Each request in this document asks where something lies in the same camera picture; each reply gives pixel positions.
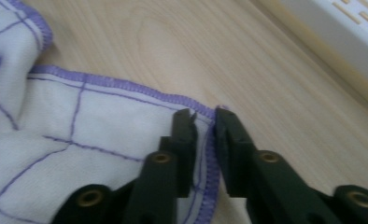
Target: cloth fold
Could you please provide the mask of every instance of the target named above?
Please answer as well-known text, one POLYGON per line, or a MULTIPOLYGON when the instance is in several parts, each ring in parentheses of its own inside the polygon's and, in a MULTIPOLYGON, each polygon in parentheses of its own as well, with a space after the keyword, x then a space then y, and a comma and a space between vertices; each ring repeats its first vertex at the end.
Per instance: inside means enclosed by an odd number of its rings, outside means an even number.
POLYGON ((51 41, 34 9, 0 0, 0 223, 47 224, 74 190, 136 178, 183 108, 198 113, 199 138, 178 223, 209 223, 219 185, 214 110, 126 80, 34 66, 51 41))

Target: wood grain surface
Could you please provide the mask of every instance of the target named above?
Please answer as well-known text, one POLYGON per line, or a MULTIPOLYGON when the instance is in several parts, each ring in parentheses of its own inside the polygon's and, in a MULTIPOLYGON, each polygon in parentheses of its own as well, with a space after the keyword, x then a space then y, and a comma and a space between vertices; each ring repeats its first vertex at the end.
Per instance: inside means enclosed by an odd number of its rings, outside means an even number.
MULTIPOLYGON (((368 188, 368 104, 255 0, 25 0, 54 44, 37 63, 227 105, 313 188, 368 188)), ((247 223, 219 194, 213 223, 247 223)))

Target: folded fabric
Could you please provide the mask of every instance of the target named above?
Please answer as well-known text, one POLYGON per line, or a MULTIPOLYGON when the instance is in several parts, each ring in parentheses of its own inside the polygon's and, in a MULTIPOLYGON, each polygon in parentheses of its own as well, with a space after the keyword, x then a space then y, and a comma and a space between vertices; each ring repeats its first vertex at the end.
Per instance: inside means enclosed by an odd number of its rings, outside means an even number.
POLYGON ((0 0, 0 224, 50 223, 76 189, 118 189, 136 178, 183 108, 198 114, 199 137, 178 223, 209 223, 219 184, 214 110, 130 81, 33 67, 51 40, 35 10, 0 0))

